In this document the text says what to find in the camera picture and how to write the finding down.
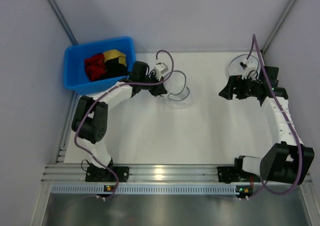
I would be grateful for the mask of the red lace bra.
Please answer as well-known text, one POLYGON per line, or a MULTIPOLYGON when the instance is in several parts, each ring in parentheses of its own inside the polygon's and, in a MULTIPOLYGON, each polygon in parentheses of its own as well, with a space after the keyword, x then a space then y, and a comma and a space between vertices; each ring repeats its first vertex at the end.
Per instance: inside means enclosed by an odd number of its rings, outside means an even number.
POLYGON ((91 82, 101 80, 107 73, 105 56, 98 53, 84 60, 84 71, 91 82))

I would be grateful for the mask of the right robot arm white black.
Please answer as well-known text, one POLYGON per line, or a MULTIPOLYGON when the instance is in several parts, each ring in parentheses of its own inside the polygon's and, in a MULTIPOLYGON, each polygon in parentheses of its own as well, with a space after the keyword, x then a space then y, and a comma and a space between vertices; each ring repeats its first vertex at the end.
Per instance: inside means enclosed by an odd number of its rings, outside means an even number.
POLYGON ((267 66, 258 77, 250 71, 248 78, 231 75, 226 86, 218 94, 227 100, 257 98, 266 118, 271 135, 271 148, 262 158, 240 155, 234 166, 240 174, 257 175, 264 181, 300 185, 313 162, 313 148, 304 146, 289 112, 289 97, 278 86, 277 67, 267 66))

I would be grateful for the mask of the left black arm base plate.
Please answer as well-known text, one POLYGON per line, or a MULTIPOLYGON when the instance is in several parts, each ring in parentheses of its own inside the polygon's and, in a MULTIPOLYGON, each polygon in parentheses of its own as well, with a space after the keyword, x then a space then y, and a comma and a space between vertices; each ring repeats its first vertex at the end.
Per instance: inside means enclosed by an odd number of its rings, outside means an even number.
MULTIPOLYGON (((86 170, 86 182, 116 182, 116 177, 107 169, 90 165, 86 170)), ((130 168, 127 166, 114 166, 112 171, 117 175, 119 182, 127 182, 130 168)))

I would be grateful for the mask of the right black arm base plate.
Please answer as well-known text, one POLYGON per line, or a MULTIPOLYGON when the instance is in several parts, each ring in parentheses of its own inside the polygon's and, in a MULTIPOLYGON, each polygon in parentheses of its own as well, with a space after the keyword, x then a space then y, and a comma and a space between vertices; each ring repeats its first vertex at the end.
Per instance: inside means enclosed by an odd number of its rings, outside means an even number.
POLYGON ((218 173, 218 181, 220 183, 249 183, 253 180, 254 183, 260 182, 260 177, 249 172, 245 172, 239 167, 236 166, 218 166, 217 167, 218 173))

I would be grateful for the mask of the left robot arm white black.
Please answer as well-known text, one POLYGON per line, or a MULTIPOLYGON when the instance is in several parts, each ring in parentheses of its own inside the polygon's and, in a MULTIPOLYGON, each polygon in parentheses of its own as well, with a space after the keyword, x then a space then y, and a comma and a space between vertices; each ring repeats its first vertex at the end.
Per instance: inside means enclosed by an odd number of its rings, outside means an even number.
POLYGON ((80 97, 71 129, 75 132, 74 144, 89 154, 90 165, 107 171, 112 170, 112 157, 100 143, 107 132, 108 114, 111 109, 140 91, 148 91, 155 97, 167 93, 164 82, 171 77, 174 66, 169 69, 164 63, 158 62, 149 73, 148 68, 147 63, 136 61, 128 76, 117 81, 105 92, 95 97, 80 97))

